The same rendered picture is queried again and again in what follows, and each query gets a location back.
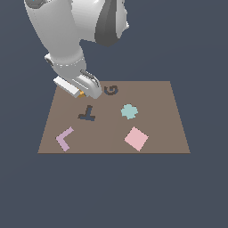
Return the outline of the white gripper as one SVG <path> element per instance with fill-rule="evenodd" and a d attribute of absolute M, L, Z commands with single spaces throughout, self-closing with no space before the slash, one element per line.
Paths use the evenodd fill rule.
<path fill-rule="evenodd" d="M 91 96 L 94 99 L 97 99 L 102 94 L 100 81 L 83 69 L 80 70 L 80 75 L 77 77 L 63 79 L 58 76 L 53 82 L 75 98 L 78 98 L 81 92 L 83 92 L 86 97 Z"/>

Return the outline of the brown slot board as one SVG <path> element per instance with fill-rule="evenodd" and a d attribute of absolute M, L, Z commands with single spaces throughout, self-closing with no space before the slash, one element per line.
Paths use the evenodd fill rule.
<path fill-rule="evenodd" d="M 175 153 L 190 152 L 168 81 L 102 81 L 98 99 L 74 98 L 60 88 L 53 103 L 39 146 L 40 154 L 72 153 Z M 125 104 L 138 109 L 135 118 L 121 115 Z M 55 137 L 72 127 L 64 152 Z M 136 127 L 149 138 L 140 151 L 124 141 Z"/>

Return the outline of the purple L-shaped piece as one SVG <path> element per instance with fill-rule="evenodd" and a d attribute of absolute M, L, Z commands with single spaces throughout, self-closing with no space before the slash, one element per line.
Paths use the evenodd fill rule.
<path fill-rule="evenodd" d="M 65 138 L 71 134 L 74 129 L 70 126 L 68 129 L 63 131 L 61 134 L 55 137 L 57 143 L 61 146 L 62 150 L 66 152 L 69 149 L 69 145 L 66 143 Z"/>

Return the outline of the teal flower-shaped piece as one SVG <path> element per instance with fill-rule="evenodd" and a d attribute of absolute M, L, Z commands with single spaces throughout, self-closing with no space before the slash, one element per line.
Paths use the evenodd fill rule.
<path fill-rule="evenodd" d="M 135 118 L 135 115 L 138 113 L 138 109 L 132 104 L 125 104 L 120 111 L 121 115 L 127 119 Z"/>

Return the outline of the pink square piece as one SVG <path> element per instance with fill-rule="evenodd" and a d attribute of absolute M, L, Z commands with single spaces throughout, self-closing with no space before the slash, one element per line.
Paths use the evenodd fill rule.
<path fill-rule="evenodd" d="M 138 128 L 133 127 L 125 137 L 124 141 L 135 148 L 137 151 L 140 151 L 148 138 L 148 135 L 144 134 Z"/>

